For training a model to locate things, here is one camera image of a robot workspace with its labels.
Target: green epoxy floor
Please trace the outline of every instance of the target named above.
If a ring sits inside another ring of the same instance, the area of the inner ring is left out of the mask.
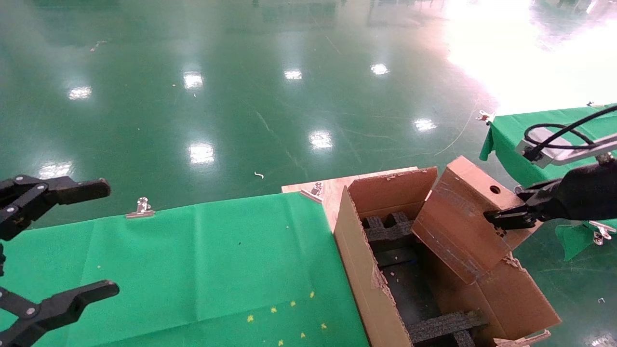
[[[609,0],[3,0],[0,178],[112,185],[36,227],[458,155],[513,186],[477,159],[478,110],[614,101],[616,19]],[[565,321],[538,346],[617,336],[615,254],[564,263],[550,227],[522,245]]]

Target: green tablecloth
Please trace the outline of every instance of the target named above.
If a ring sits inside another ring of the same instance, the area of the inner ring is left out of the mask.
[[[29,230],[5,250],[0,285],[33,301],[120,286],[37,347],[368,347],[323,208],[299,193]]]
[[[514,148],[523,139],[525,129],[538,123],[571,124],[575,121],[599,111],[599,108],[581,107],[577,109],[563,109],[554,111],[534,112],[497,116],[486,136],[480,159],[487,160],[489,153],[495,151],[497,158],[505,170],[518,183],[529,186],[544,180],[563,177],[569,170],[582,165],[592,164],[595,159],[588,158],[564,166],[549,165],[544,169],[532,165]],[[591,120],[577,128],[592,140],[610,135],[617,131],[617,114],[607,114]],[[567,140],[574,144],[581,144],[581,140],[568,134]],[[617,227],[617,219],[607,220],[607,225]],[[564,225],[557,228],[557,236],[566,253],[566,260],[571,259],[593,242],[593,230],[588,224],[578,226]]]

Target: black cable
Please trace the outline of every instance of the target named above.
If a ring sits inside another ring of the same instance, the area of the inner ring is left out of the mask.
[[[549,138],[547,138],[543,142],[539,143],[534,149],[532,149],[529,152],[525,153],[525,155],[524,155],[525,158],[527,158],[530,161],[534,160],[538,156],[538,154],[540,154],[540,151],[543,150],[544,148],[556,148],[556,147],[549,147],[550,143],[554,139],[563,136],[563,134],[565,134],[567,132],[571,132],[574,128],[578,127],[579,125],[585,124],[585,123],[587,123],[588,121],[590,121],[592,119],[595,119],[597,117],[600,117],[601,115],[605,115],[607,113],[611,113],[611,112],[614,112],[614,111],[617,111],[617,105],[608,107],[608,108],[606,108],[604,110],[601,110],[601,111],[598,111],[598,112],[596,112],[594,114],[590,114],[587,117],[581,118],[581,119],[577,120],[576,122],[563,127],[561,130],[559,130],[558,132],[554,133],[553,135],[551,135]],[[531,131],[531,129],[533,129],[534,127],[535,126],[532,126],[532,127],[529,127],[527,130],[525,130],[525,134],[528,134],[529,131]],[[592,146],[592,145],[588,144],[587,146],[578,146],[579,147],[578,149],[590,149],[590,148],[593,148],[593,147],[590,147],[590,146]]]
[[[6,256],[4,255],[4,246],[0,243],[0,277],[4,276],[4,262]]]
[[[533,143],[533,144],[541,144],[540,141],[536,141],[534,139],[532,139],[531,137],[529,137],[529,132],[531,132],[531,130],[535,129],[535,128],[543,128],[543,127],[553,127],[553,128],[565,128],[566,126],[563,124],[555,124],[555,123],[540,123],[540,124],[535,124],[532,125],[531,127],[527,128],[527,130],[525,130],[524,133],[524,138],[527,142]],[[576,136],[578,136],[580,139],[582,139],[583,141],[585,141],[587,143],[587,146],[573,146],[573,145],[560,145],[560,144],[547,144],[545,146],[545,148],[558,148],[558,149],[592,149],[594,147],[597,147],[598,145],[595,144],[591,139],[589,139],[588,137],[586,137],[584,134],[582,134],[581,132],[579,132],[578,130],[572,129],[570,130],[570,132]]]

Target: metal binder clip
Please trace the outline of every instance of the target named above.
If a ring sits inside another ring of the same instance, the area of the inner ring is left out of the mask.
[[[137,200],[137,211],[133,213],[126,214],[126,219],[132,218],[141,218],[141,217],[150,217],[154,215],[156,211],[150,209],[150,205],[148,205],[148,198],[142,197]]]
[[[476,117],[476,120],[481,120],[486,123],[486,125],[491,124],[495,120],[495,112],[489,114],[480,110],[480,117]]]
[[[606,224],[602,224],[600,222],[596,222],[594,220],[590,220],[589,224],[598,228],[598,231],[594,232],[594,243],[598,246],[604,244],[604,239],[610,240],[613,237],[609,233],[615,233],[617,230],[615,228],[609,227]]]
[[[313,186],[313,189],[310,192],[305,189],[300,190],[300,194],[320,204],[323,202],[323,199],[321,198],[322,193],[323,193],[323,183],[322,182],[317,182],[315,186]]]

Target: open cardboard box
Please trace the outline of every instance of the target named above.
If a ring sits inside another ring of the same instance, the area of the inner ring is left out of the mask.
[[[447,166],[431,192],[436,179],[437,168],[430,167],[359,179],[343,190],[334,237],[371,345],[412,346],[409,326],[460,311],[480,311],[487,322],[470,332],[476,346],[538,340],[524,338],[561,320],[511,256],[535,229],[496,231],[482,214],[522,202],[464,157]],[[390,249],[380,244],[374,254],[362,220],[393,212],[414,220],[415,236],[393,241]],[[376,260],[412,248],[417,261],[403,255],[384,267]],[[427,296],[428,303],[416,302]]]

